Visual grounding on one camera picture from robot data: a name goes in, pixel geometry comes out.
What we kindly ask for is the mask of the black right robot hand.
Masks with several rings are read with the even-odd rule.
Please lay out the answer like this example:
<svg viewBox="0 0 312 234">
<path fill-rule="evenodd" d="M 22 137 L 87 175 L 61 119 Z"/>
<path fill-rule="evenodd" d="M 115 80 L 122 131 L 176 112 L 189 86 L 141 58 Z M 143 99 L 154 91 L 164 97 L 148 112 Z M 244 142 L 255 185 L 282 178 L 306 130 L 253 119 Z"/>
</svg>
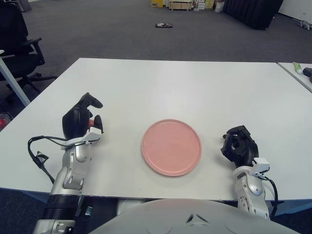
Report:
<svg viewBox="0 0 312 234">
<path fill-rule="evenodd" d="M 244 125 L 231 128 L 223 135 L 223 139 L 223 147 L 220 150 L 236 168 L 253 166 L 253 159 L 258 157 L 258 146 Z"/>
</svg>

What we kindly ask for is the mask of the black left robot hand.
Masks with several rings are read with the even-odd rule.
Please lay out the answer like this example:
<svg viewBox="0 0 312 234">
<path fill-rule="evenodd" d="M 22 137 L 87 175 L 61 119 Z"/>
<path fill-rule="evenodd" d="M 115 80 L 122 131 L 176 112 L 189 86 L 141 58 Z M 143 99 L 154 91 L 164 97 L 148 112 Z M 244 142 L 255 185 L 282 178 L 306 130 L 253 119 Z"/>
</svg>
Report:
<svg viewBox="0 0 312 234">
<path fill-rule="evenodd" d="M 103 124 L 100 115 L 96 115 L 91 124 L 93 114 L 88 109 L 89 106 L 102 108 L 103 104 L 91 94 L 84 94 L 80 100 L 63 116 L 62 128 L 66 140 L 83 137 L 90 127 L 101 130 L 103 134 Z"/>
</svg>

